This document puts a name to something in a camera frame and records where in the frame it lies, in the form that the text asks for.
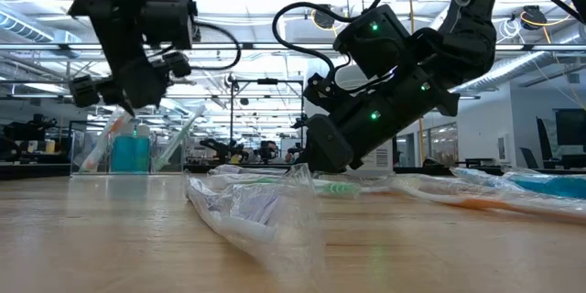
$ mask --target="glass wall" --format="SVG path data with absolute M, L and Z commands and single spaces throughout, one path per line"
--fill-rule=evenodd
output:
M 458 126 L 456 123 L 429 129 L 430 156 L 444 166 L 458 161 Z

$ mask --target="wall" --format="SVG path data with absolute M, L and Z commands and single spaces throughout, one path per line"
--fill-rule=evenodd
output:
M 438 113 L 425 115 L 423 129 L 456 123 L 458 126 L 458 154 L 461 161 L 465 158 L 489 157 L 498 158 L 497 140 L 509 135 L 506 152 L 514 154 L 513 111 L 508 83 L 499 86 L 496 92 L 482 92 L 477 101 L 460 101 L 457 117 L 446 117 Z M 419 154 L 419 125 L 415 122 L 399 135 L 416 135 L 416 154 Z M 515 157 L 510 157 L 512 165 Z M 416 157 L 416 166 L 421 166 Z
M 573 96 L 571 90 L 562 90 L 568 96 Z M 586 99 L 584 91 L 577 91 L 582 100 Z M 519 147 L 529 148 L 541 166 L 541 146 L 537 132 L 536 117 L 555 120 L 554 109 L 579 109 L 580 107 L 564 96 L 557 89 L 514 88 L 511 91 L 513 102 L 513 118 L 515 124 L 515 144 L 517 146 L 516 161 L 519 166 L 526 166 L 526 162 Z M 570 151 L 573 146 L 564 147 Z

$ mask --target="table surface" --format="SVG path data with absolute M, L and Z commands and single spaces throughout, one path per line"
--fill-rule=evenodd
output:
M 406 197 L 321 200 L 334 292 L 582 292 L 586 226 Z M 0 182 L 3 292 L 278 292 L 177 182 Z

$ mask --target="plastic packaging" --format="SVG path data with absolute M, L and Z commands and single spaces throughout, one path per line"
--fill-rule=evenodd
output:
M 195 122 L 195 119 L 201 116 L 204 111 L 205 105 L 200 105 L 191 115 L 191 118 L 185 123 L 185 125 L 183 125 L 181 130 L 171 138 L 165 151 L 163 151 L 163 153 L 157 159 L 153 160 L 154 172 L 160 171 L 165 165 L 167 165 L 168 160 L 171 158 L 177 147 L 190 132 L 191 126 Z
M 221 190 L 233 184 L 275 184 L 280 179 L 280 175 L 216 174 L 209 176 L 208 184 L 212 189 Z M 361 193 L 357 184 L 340 180 L 314 179 L 313 185 L 319 197 L 356 199 Z
M 241 168 L 235 165 L 220 165 L 210 169 L 209 175 L 218 174 L 259 174 L 259 175 L 283 175 L 287 172 L 281 168 Z
M 255 257 L 288 291 L 324 291 L 324 243 L 307 166 L 295 166 L 273 184 L 231 184 L 221 191 L 190 179 L 187 192 L 216 233 Z
M 485 187 L 495 187 L 501 189 L 523 190 L 514 182 L 503 177 L 487 174 L 478 169 L 471 168 L 450 168 L 451 173 L 464 181 Z
M 78 165 L 81 163 L 80 172 L 95 172 L 98 169 L 98 164 L 108 149 L 109 138 L 115 138 L 122 126 L 128 123 L 130 119 L 132 119 L 132 115 L 123 108 L 117 107 L 114 110 L 100 136 L 98 136 L 92 152 L 86 158 L 80 155 L 82 160 L 77 158 L 74 160 Z
M 427 201 L 471 209 L 498 209 L 561 220 L 586 222 L 586 201 L 563 199 L 547 194 L 511 188 L 487 187 L 458 179 L 432 178 L 425 175 L 396 175 L 391 189 Z

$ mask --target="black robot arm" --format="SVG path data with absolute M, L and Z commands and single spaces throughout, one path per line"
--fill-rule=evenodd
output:
M 388 5 L 353 19 L 333 47 L 377 79 L 353 91 L 335 84 L 335 71 L 309 79 L 304 95 L 330 114 L 307 121 L 308 144 L 297 162 L 308 162 L 311 170 L 359 168 L 362 157 L 432 109 L 455 116 L 460 96 L 448 89 L 493 65 L 494 1 L 452 0 L 439 31 L 422 28 L 413 35 Z

